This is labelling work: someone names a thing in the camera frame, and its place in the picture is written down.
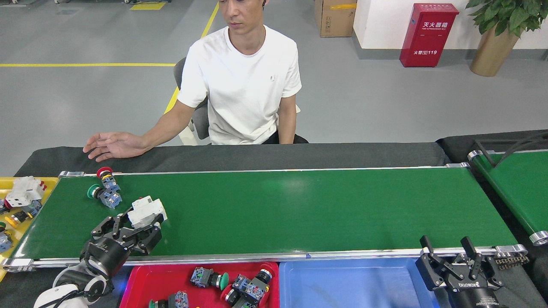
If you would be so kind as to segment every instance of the green leaves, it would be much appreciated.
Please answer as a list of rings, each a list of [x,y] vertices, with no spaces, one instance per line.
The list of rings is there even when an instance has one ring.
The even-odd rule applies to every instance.
[[[485,20],[491,20],[493,17],[497,15],[501,7],[498,7],[497,5],[491,5],[487,8],[485,11],[485,16],[483,17]]]
[[[548,0],[469,0],[466,8],[480,4],[484,5],[470,16],[475,16],[481,34],[496,27],[495,35],[508,29],[519,37],[523,31],[539,29],[548,18]]]
[[[535,16],[539,14],[541,4],[540,0],[523,0],[523,9],[527,14]]]
[[[506,28],[508,28],[508,21],[507,20],[499,21],[499,23],[496,25],[495,36],[501,35],[504,32],[504,30],[506,30]]]
[[[492,27],[494,27],[497,22],[499,22],[499,19],[498,18],[494,18],[494,19],[491,19],[491,20],[486,20],[484,22],[482,22],[480,25],[479,25],[479,32],[480,34],[484,34],[485,32],[489,31],[489,29],[491,29]]]
[[[466,8],[473,8],[473,7],[476,7],[482,3],[485,3],[485,1],[483,0],[470,0],[468,1],[468,4],[466,5]]]
[[[524,21],[529,18],[529,14],[521,7],[516,8],[512,15],[510,16],[510,31],[513,31],[515,28],[518,28],[522,25]]]

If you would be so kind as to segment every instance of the yellow floor line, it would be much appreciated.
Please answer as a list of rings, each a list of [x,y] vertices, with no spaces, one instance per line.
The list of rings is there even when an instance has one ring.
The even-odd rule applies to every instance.
[[[46,63],[1,64],[0,67],[175,66],[174,63]]]
[[[209,17],[209,21],[207,22],[207,25],[205,26],[204,32],[202,32],[202,37],[206,36],[209,32],[209,28],[211,28],[211,24],[213,23],[213,20],[215,19],[215,16],[217,15],[217,11],[219,10],[219,2],[217,2],[217,5],[215,6],[215,9],[213,9],[213,13],[211,13],[211,16]],[[179,95],[179,89],[175,88],[175,92],[172,95],[171,100],[169,101],[168,106],[165,108],[164,114],[166,114],[168,111],[175,106],[175,102],[177,102],[177,95]]]
[[[173,92],[172,99],[169,100],[168,106],[165,108],[164,114],[168,113],[168,111],[175,106],[175,102],[177,101],[177,95],[179,95],[179,88],[175,87],[175,92]]]
[[[165,2],[160,3],[138,3],[132,6],[130,10],[159,10],[163,8]]]

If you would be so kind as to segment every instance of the cardboard box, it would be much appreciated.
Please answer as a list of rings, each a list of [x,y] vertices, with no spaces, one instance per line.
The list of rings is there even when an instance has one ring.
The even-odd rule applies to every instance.
[[[352,36],[358,0],[315,0],[314,13],[321,37]]]

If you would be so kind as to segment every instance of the robotic arm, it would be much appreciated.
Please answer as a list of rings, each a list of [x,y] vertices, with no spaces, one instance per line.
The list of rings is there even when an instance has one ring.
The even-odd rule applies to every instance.
[[[60,272],[53,288],[38,297],[34,308],[85,308],[111,293],[114,289],[111,278],[129,254],[136,251],[148,255],[162,238],[162,213],[153,215],[152,221],[145,226],[125,227],[132,210],[134,208],[105,218],[92,231],[92,239],[84,246],[80,263]],[[132,225],[141,222],[132,221]]]

